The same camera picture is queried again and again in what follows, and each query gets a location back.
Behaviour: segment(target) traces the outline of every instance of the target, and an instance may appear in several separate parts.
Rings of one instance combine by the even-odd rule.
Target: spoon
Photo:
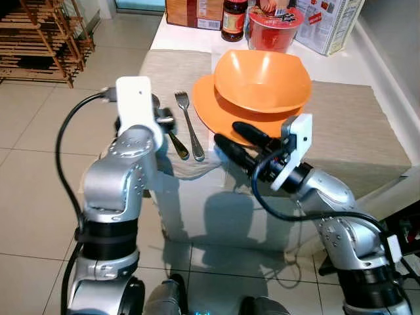
[[[152,94],[152,104],[153,104],[153,108],[157,111],[160,107],[160,101],[159,101],[159,98],[155,94]],[[179,157],[181,159],[188,159],[190,157],[190,153],[182,144],[182,142],[173,134],[173,132],[169,128],[165,128],[165,129],[166,129],[167,134],[169,135],[169,138],[171,138],[172,143]]]

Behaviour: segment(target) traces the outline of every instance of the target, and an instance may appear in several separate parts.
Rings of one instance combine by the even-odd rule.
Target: shelf
[[[0,79],[68,83],[83,71],[95,45],[83,19],[66,16],[64,0],[20,0],[0,16]],[[74,37],[81,28],[87,40]]]
[[[88,42],[82,42],[79,46],[83,59],[91,54],[91,49]],[[72,54],[68,47],[57,56],[61,66],[67,73],[64,77],[62,72],[58,69],[54,62],[47,69],[25,69],[20,68],[19,61],[24,57],[17,56],[3,56],[0,58],[0,78],[14,79],[22,81],[47,81],[55,83],[68,83],[72,84],[73,79],[81,71],[80,65],[72,58]]]
[[[70,39],[58,30],[41,32],[49,47],[39,36],[39,30],[0,30],[0,56],[55,56]]]

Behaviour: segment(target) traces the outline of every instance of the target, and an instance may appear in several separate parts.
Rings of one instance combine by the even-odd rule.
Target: glass door
[[[117,9],[160,11],[165,10],[165,0],[115,0]]]

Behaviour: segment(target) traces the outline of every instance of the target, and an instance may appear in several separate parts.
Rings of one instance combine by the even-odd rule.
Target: red container
[[[252,7],[249,10],[248,46],[260,51],[285,53],[303,20],[296,8],[287,9],[284,16],[267,16],[259,7]]]

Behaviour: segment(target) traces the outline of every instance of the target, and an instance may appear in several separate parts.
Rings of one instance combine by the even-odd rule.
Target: black cable
[[[72,273],[74,262],[79,255],[82,243],[77,242],[76,247],[74,247],[73,253],[68,260],[66,270],[64,271],[63,280],[61,283],[61,303],[60,303],[60,314],[67,314],[67,289],[68,289],[68,280],[70,279],[70,274]]]
[[[61,183],[63,184],[64,189],[66,190],[67,195],[70,198],[70,201],[72,202],[72,205],[73,205],[74,211],[76,213],[76,217],[77,217],[77,227],[78,227],[78,232],[79,233],[83,233],[84,224],[85,224],[85,217],[83,216],[83,213],[81,211],[79,202],[77,201],[77,198],[76,198],[72,188],[70,187],[70,185],[68,184],[68,181],[66,180],[66,177],[64,176],[63,168],[61,166],[61,157],[60,157],[61,142],[62,142],[62,139],[63,139],[64,131],[66,130],[70,120],[77,113],[77,111],[80,110],[82,107],[84,107],[84,105],[91,102],[92,100],[95,100],[97,98],[108,97],[107,93],[109,93],[110,91],[112,91],[112,90],[107,89],[104,92],[91,95],[91,96],[85,98],[84,100],[82,100],[76,106],[74,106],[74,108],[70,111],[70,113],[67,115],[67,117],[63,121],[63,124],[61,125],[61,128],[60,128],[60,130],[57,134],[57,140],[55,142],[55,163],[56,163],[58,177],[60,178]],[[67,263],[66,270],[64,271],[64,276],[63,276],[63,280],[62,280],[62,284],[61,284],[61,304],[60,304],[61,315],[66,315],[66,313],[67,313],[68,280],[70,278],[70,274],[72,273],[74,262],[75,262],[78,254],[80,252],[81,247],[82,247],[82,243],[77,242],[77,244],[76,244],[76,246],[73,250],[73,253],[72,253],[72,255],[71,255],[71,257],[70,257],[70,259]]]
[[[268,213],[270,213],[273,217],[276,217],[277,219],[287,221],[287,222],[314,221],[314,220],[321,220],[321,219],[330,218],[330,217],[354,217],[354,218],[359,218],[362,220],[366,220],[369,223],[372,223],[382,233],[386,232],[383,226],[381,226],[381,224],[378,221],[376,221],[374,218],[370,217],[369,215],[365,215],[359,212],[341,211],[341,212],[325,212],[322,214],[294,216],[294,215],[284,215],[283,213],[277,212],[276,210],[271,208],[271,206],[269,206],[267,202],[264,201],[263,197],[260,195],[258,191],[257,180],[258,180],[260,172],[266,167],[266,165],[270,163],[272,159],[279,158],[283,153],[284,153],[284,150],[276,150],[272,152],[270,155],[266,156],[256,166],[251,177],[252,193],[254,194],[256,199],[259,201],[259,203],[262,205],[262,207]]]
[[[102,97],[104,97],[103,93],[97,93],[97,94],[94,94],[94,95],[91,95],[91,96],[85,98],[79,104],[77,104],[70,111],[70,113],[68,113],[67,117],[63,121],[63,124],[61,125],[61,128],[60,128],[60,130],[57,134],[57,140],[55,142],[55,164],[56,164],[56,168],[57,168],[58,177],[60,178],[61,183],[63,184],[64,189],[66,190],[67,195],[70,198],[70,201],[72,202],[72,205],[73,205],[74,211],[76,213],[76,217],[77,217],[77,226],[79,227],[79,232],[80,233],[83,233],[83,226],[84,226],[84,223],[85,223],[85,219],[83,217],[83,213],[81,212],[79,202],[78,202],[75,194],[73,193],[72,188],[68,184],[68,181],[66,180],[66,177],[64,176],[63,168],[61,166],[61,157],[60,157],[61,142],[62,142],[62,139],[63,139],[64,131],[66,130],[66,128],[68,126],[68,123],[70,122],[72,117],[77,113],[77,111],[80,108],[84,107],[84,105],[86,105],[87,103],[91,102],[92,100],[97,99],[97,98],[102,98]]]

